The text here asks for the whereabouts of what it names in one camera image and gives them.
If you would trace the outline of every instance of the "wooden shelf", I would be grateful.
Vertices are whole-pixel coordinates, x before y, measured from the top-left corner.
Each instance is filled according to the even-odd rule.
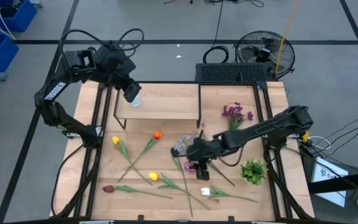
[[[141,87],[139,106],[128,103],[120,91],[118,119],[198,119],[197,84],[144,83]]]

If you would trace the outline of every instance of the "wooden platform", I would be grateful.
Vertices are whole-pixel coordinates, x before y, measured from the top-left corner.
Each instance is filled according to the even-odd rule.
[[[83,123],[90,123],[91,121],[97,86],[97,83],[90,82],[85,83],[81,87],[75,118]],[[274,114],[277,114],[288,106],[285,91],[282,83],[269,83],[268,86],[272,110]],[[110,102],[110,113],[106,126],[102,159],[93,204],[93,219],[136,220],[138,215],[144,215],[146,220],[227,220],[228,216],[234,216],[237,221],[274,220],[268,179],[264,180],[262,186],[250,185],[240,177],[239,165],[237,167],[228,167],[220,161],[213,162],[235,183],[235,187],[230,185],[212,169],[209,169],[211,176],[210,181],[197,180],[194,174],[186,173],[189,191],[211,209],[207,210],[197,201],[191,199],[194,217],[190,215],[186,195],[177,190],[157,189],[159,185],[163,185],[161,181],[154,182],[154,186],[151,186],[131,170],[125,178],[117,184],[118,178],[125,172],[129,164],[124,157],[114,149],[111,137],[113,135],[119,136],[120,139],[125,142],[129,156],[133,160],[140,154],[141,150],[143,150],[144,146],[152,137],[153,132],[160,130],[163,132],[162,139],[139,160],[136,167],[145,177],[148,176],[149,171],[162,172],[174,183],[184,188],[181,173],[177,170],[172,161],[170,148],[174,146],[175,141],[182,134],[195,133],[196,125],[193,120],[130,119],[127,121],[127,128],[124,131],[112,115],[116,93],[117,91],[113,92]],[[244,112],[251,111],[256,114],[254,93],[251,87],[201,86],[201,112],[202,119],[206,123],[205,133],[207,138],[227,129],[227,121],[221,117],[221,111],[223,105],[233,104],[235,101],[241,103],[244,107]],[[165,103],[165,106],[170,106],[176,104],[176,101],[172,100],[171,102]],[[246,121],[241,128],[256,123],[257,119]],[[288,143],[290,147],[296,148],[295,141],[291,140]],[[69,155],[69,153],[80,144],[80,139],[69,140],[65,156]],[[248,159],[262,159],[262,150],[262,141],[260,138],[248,142],[244,148],[241,164]],[[65,206],[78,187],[84,154],[85,150],[73,156],[62,169],[55,196],[56,211],[60,211]],[[237,153],[225,157],[225,159],[233,163],[238,156],[239,154]],[[305,211],[313,216],[313,208],[311,206],[299,155],[292,151],[282,151],[282,159],[289,191]],[[208,187],[211,184],[229,194],[249,197],[258,201],[258,203],[236,198],[217,198],[210,200],[201,196],[200,188]],[[158,198],[138,193],[129,194],[119,191],[108,194],[102,190],[105,185],[128,185],[135,189],[168,195],[174,199]],[[84,195],[85,202],[87,199],[88,192]],[[86,203],[83,203],[81,214],[85,214],[85,207]]]
[[[143,103],[131,106],[120,91],[119,119],[198,119],[197,84],[144,83],[139,93]]]

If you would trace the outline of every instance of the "fan grille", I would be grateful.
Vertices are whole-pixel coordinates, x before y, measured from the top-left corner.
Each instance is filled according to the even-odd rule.
[[[278,60],[278,50],[280,48],[281,39],[279,34],[270,31],[255,31],[242,37],[237,44],[237,56],[241,62],[255,62],[258,52],[266,47],[272,52],[269,59],[272,69],[275,70]],[[295,62],[295,53],[292,45],[284,39],[283,48],[278,66],[277,76],[288,73]]]

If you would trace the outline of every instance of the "purple flower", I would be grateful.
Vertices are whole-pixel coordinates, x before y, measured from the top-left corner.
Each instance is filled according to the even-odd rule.
[[[238,102],[234,102],[233,106],[223,106],[222,116],[227,117],[230,130],[237,129],[244,121],[244,114],[241,113],[242,109],[243,107]]]
[[[228,113],[227,113],[227,105],[223,106],[222,116],[229,116]]]
[[[248,120],[252,121],[252,117],[254,116],[254,114],[252,114],[252,112],[250,111],[247,113],[247,115],[248,115]]]

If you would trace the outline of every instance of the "wooden table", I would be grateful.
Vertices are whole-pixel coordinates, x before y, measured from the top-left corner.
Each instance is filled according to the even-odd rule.
[[[98,84],[94,82],[87,82],[81,87],[74,117],[82,123],[90,124],[91,122],[97,87]],[[142,156],[136,167],[145,177],[148,177],[149,171],[163,172],[174,183],[184,188],[182,175],[172,161],[170,148],[174,146],[176,140],[182,134],[194,134],[196,126],[194,120],[185,119],[131,119],[127,122],[126,130],[123,130],[112,115],[116,93],[117,91],[113,91],[109,104],[110,112],[104,135],[92,219],[136,220],[138,215],[144,215],[145,220],[227,220],[228,216],[234,216],[237,221],[274,221],[269,180],[265,179],[261,186],[250,185],[240,177],[239,165],[237,167],[228,167],[220,161],[213,162],[219,170],[234,182],[235,187],[212,169],[209,169],[211,180],[208,182],[197,180],[194,174],[186,172],[189,191],[211,209],[207,210],[197,201],[191,200],[193,217],[190,215],[187,196],[177,190],[157,189],[159,185],[163,185],[161,181],[153,182],[154,186],[151,186],[133,170],[130,170],[125,178],[117,184],[117,180],[125,172],[129,164],[122,154],[114,149],[111,137],[113,135],[119,136],[125,142],[130,158],[134,160],[148,143],[154,131],[160,130],[163,132],[163,138],[148,153]],[[283,83],[268,83],[268,93],[273,115],[288,107]],[[259,92],[259,95],[263,99],[262,91]],[[235,101],[244,107],[245,112],[256,113],[254,92],[250,86],[201,86],[201,115],[203,122],[206,123],[204,131],[207,138],[211,139],[213,134],[227,129],[227,121],[222,118],[221,111],[223,105],[231,105]],[[264,119],[267,119],[264,101],[261,100],[261,102]],[[101,120],[101,112],[102,110],[100,110],[98,117],[99,121]],[[246,128],[256,123],[257,119],[246,121],[241,125],[241,128]],[[69,140],[65,157],[80,144],[80,139]],[[288,147],[297,149],[296,141],[288,140]],[[55,209],[57,212],[62,210],[78,188],[84,154],[85,150],[75,154],[62,169],[55,195]],[[314,216],[299,155],[284,149],[281,151],[281,155],[289,191],[303,209],[309,215]],[[227,162],[233,163],[238,156],[239,153],[236,153],[225,157],[225,159]],[[261,138],[254,139],[246,144],[241,164],[248,159],[263,159]],[[226,197],[213,200],[207,199],[201,195],[200,188],[208,187],[211,184],[227,193],[252,198],[258,203]],[[174,199],[158,198],[138,193],[129,194],[121,191],[109,194],[102,190],[105,185],[128,185],[134,189],[164,194]],[[85,214],[87,199],[88,192],[84,194],[83,206],[81,207],[82,215]],[[279,190],[278,199],[281,216],[284,217],[282,195]]]

